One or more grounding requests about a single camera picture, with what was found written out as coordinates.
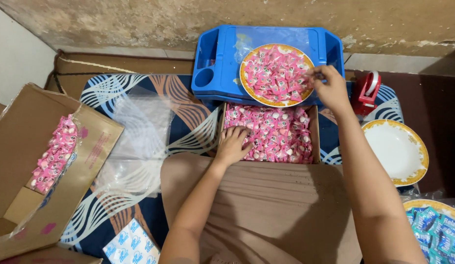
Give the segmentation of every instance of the hand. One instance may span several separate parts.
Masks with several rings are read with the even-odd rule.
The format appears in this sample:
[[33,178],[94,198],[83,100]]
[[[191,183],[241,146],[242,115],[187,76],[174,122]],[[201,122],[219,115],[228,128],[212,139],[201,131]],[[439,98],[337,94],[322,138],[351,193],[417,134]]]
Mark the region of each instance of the hand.
[[314,69],[310,69],[308,74],[317,75],[321,73],[326,82],[316,79],[314,88],[317,91],[318,97],[327,106],[334,115],[351,109],[346,90],[346,81],[340,73],[332,65],[320,65]]
[[253,148],[253,144],[249,143],[242,149],[244,139],[250,131],[245,126],[231,126],[223,130],[221,132],[221,141],[218,145],[218,152],[213,162],[222,164],[227,168],[245,157]]

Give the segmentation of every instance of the blue plastic tray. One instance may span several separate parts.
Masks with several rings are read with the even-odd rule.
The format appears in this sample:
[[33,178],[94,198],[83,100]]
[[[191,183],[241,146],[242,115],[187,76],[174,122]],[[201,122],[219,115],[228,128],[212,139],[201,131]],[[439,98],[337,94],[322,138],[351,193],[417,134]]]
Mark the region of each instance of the blue plastic tray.
[[[285,37],[285,32],[291,31],[292,36]],[[345,75],[343,67],[342,42],[334,34],[324,28],[295,28],[295,27],[256,27],[221,25],[198,38],[195,67],[193,69],[192,91],[195,97],[203,100],[223,100],[237,103],[258,104],[237,85],[240,64],[236,60],[237,34],[245,33],[251,39],[251,47],[264,45],[266,33],[270,36],[281,35],[281,39],[270,43],[287,44],[298,47],[312,60],[314,65],[334,65],[338,72]],[[308,43],[295,35],[307,36]],[[302,105],[319,104],[313,93]]]

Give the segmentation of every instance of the red tape dispenser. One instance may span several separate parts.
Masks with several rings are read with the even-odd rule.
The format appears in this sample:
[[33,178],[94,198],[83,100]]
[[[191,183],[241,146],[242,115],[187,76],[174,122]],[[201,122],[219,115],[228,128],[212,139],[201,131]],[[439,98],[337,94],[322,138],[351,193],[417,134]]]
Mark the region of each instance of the red tape dispenser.
[[351,95],[351,106],[357,115],[367,116],[377,105],[374,104],[380,88],[380,76],[377,71],[371,71],[356,81]]

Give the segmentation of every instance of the pink candy wrapper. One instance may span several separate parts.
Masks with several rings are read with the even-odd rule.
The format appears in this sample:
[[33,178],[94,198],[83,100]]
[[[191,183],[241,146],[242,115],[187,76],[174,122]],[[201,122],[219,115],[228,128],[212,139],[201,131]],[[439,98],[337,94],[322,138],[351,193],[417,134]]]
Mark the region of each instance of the pink candy wrapper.
[[48,142],[49,149],[38,160],[38,167],[32,171],[32,189],[41,193],[48,192],[60,175],[63,167],[76,146],[77,127],[72,122],[72,116],[61,117],[58,128],[53,132],[54,137]]
[[300,107],[228,104],[224,129],[236,125],[252,129],[244,143],[253,142],[254,148],[243,160],[312,164],[309,121]]
[[249,58],[244,69],[254,93],[275,102],[302,101],[301,94],[312,89],[304,57],[296,51],[284,54],[277,45],[271,49],[260,48]]

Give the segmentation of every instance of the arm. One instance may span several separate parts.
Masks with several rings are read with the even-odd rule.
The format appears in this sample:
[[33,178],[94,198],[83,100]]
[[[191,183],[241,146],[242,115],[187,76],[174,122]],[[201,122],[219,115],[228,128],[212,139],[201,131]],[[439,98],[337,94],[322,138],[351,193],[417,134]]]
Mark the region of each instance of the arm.
[[427,263],[398,192],[369,146],[349,104],[345,79],[333,66],[322,65],[313,71],[322,73],[327,80],[326,83],[316,80],[314,87],[338,124],[343,179],[365,262]]
[[214,195],[226,169],[252,149],[252,145],[242,149],[243,140],[249,132],[250,129],[236,126],[221,133],[216,157],[177,213],[164,242],[159,263],[200,262],[200,236],[213,205]]

